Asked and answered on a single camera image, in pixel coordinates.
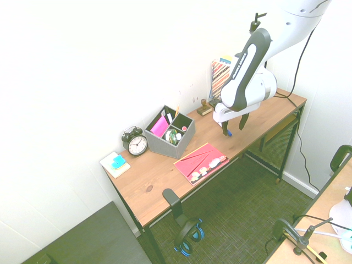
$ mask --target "wooden desk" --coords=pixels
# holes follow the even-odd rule
[[[334,176],[325,185],[324,189],[317,199],[315,199],[307,211],[307,215],[320,217],[322,219],[329,218],[329,212],[332,206],[342,201],[346,194],[345,187],[352,186],[352,158],[345,161]],[[312,218],[303,218],[298,224],[297,228],[307,229],[310,225],[314,226],[321,221]],[[322,225],[316,229],[326,233],[336,234],[330,224]],[[325,235],[315,235],[309,239],[309,245],[317,252],[323,251],[326,255],[328,264],[351,264],[352,255],[347,253],[341,247],[338,238],[333,238]],[[293,253],[294,245],[291,242],[285,241],[277,247],[272,255],[270,255],[264,263],[267,264],[291,264],[291,263],[311,263],[305,255],[296,256]],[[310,252],[308,255],[314,260],[315,257]]]
[[[292,94],[290,98],[301,109],[306,102],[306,99],[297,95]],[[196,133],[183,156],[209,142],[233,160],[244,153],[253,142],[290,117],[295,110],[296,108],[287,99],[270,98],[263,101],[258,110],[250,113],[242,131],[239,130],[240,117],[229,121],[228,129],[232,132],[232,137],[222,134],[222,128],[213,120],[212,114],[202,117],[193,111],[188,116],[195,121]],[[117,179],[114,179],[107,171],[106,173],[140,232],[143,234],[144,229],[148,234],[156,254],[163,262],[163,257],[158,252],[157,244],[149,229],[158,217],[170,209],[168,202],[162,196],[163,190],[170,188],[182,199],[202,186],[209,178],[192,186],[173,165],[175,158],[151,151],[139,157],[132,157],[127,151],[121,154],[131,168]]]

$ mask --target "notebook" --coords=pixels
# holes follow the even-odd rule
[[[176,161],[174,165],[184,177],[195,185],[209,175],[218,171],[230,160],[211,144],[206,143],[189,153],[187,156]]]
[[[230,76],[231,70],[231,57],[215,59],[211,64],[212,69],[212,88],[210,91],[210,98],[219,98],[221,89],[225,81]]]
[[[129,168],[130,164],[126,160],[118,155],[116,152],[112,152],[110,155],[100,161],[100,164],[116,179]]]

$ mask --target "sticky note pad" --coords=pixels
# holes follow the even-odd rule
[[[126,163],[126,160],[121,155],[118,155],[116,158],[113,159],[113,161],[114,162],[112,163],[112,167],[114,169],[118,169]]]
[[[156,122],[156,124],[152,127],[150,132],[160,138],[165,133],[168,127],[169,124],[167,123],[165,117],[161,116],[158,122]]]

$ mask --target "blue sticky note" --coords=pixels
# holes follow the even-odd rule
[[[118,168],[120,168],[121,166],[123,166],[126,163],[126,160],[121,155],[118,155],[113,160],[114,160],[114,162],[111,164],[111,166],[114,169],[118,169]]]

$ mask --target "gray desk organizer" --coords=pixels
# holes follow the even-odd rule
[[[164,137],[165,135],[162,135],[162,137],[158,137],[150,132],[150,130],[155,125],[155,123],[161,117],[161,113],[163,112],[165,107],[167,106],[164,106],[160,110],[159,114],[147,126],[144,132],[148,140],[150,151],[159,153],[165,156],[169,156],[172,158],[180,159],[186,147],[188,146],[189,142],[191,141],[194,133],[196,132],[194,120],[181,113],[178,113],[178,115],[175,118],[176,111],[174,109],[171,109],[170,107],[167,107],[169,110],[169,113],[173,118],[172,122],[169,124],[168,129],[173,128],[178,133],[181,133],[182,135],[182,138],[180,141],[178,141],[177,145],[172,145],[169,141],[165,140],[165,137]],[[183,132],[182,127],[187,127],[187,130]]]

